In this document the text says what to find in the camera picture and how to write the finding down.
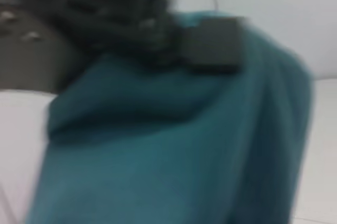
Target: teal cloth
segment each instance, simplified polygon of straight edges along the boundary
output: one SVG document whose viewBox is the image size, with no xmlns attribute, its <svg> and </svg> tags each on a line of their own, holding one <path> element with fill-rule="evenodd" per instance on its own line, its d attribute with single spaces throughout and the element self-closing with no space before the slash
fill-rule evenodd
<svg viewBox="0 0 337 224">
<path fill-rule="evenodd" d="M 234 76 L 103 56 L 50 106 L 27 224 L 287 224 L 310 77 L 256 31 L 243 41 Z"/>
</svg>

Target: white wall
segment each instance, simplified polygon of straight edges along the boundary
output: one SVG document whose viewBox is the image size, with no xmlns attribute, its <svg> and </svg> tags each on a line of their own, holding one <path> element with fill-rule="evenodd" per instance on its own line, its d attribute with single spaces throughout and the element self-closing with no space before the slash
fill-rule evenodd
<svg viewBox="0 0 337 224">
<path fill-rule="evenodd" d="M 219 0 L 294 49 L 316 76 L 337 76 L 337 0 Z"/>
<path fill-rule="evenodd" d="M 51 99 L 41 94 L 0 92 L 0 184 L 18 219 L 26 212 L 33 192 Z"/>
</svg>

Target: metal rivet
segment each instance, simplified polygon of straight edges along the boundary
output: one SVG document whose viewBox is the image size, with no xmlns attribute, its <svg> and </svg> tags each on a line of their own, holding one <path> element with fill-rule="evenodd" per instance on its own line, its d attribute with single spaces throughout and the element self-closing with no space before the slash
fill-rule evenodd
<svg viewBox="0 0 337 224">
<path fill-rule="evenodd" d="M 24 42 L 40 41 L 41 39 L 41 35 L 36 31 L 27 32 L 21 37 L 21 40 Z"/>
</svg>

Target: teal fabric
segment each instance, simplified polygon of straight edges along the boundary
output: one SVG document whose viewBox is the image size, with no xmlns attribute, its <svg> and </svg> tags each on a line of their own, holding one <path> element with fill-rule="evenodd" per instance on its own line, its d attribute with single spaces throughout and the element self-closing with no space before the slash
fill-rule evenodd
<svg viewBox="0 0 337 224">
<path fill-rule="evenodd" d="M 310 78 L 244 29 L 238 75 L 149 73 L 106 55 L 56 98 L 27 224 L 287 224 Z"/>
</svg>

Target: teal towel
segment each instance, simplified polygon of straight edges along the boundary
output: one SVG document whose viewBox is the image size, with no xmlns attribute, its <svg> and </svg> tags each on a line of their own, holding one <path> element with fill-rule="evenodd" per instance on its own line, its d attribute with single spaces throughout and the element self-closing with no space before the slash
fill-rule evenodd
<svg viewBox="0 0 337 224">
<path fill-rule="evenodd" d="M 248 27 L 243 41 L 238 75 L 103 56 L 50 106 L 27 224 L 287 224 L 310 78 Z"/>
</svg>

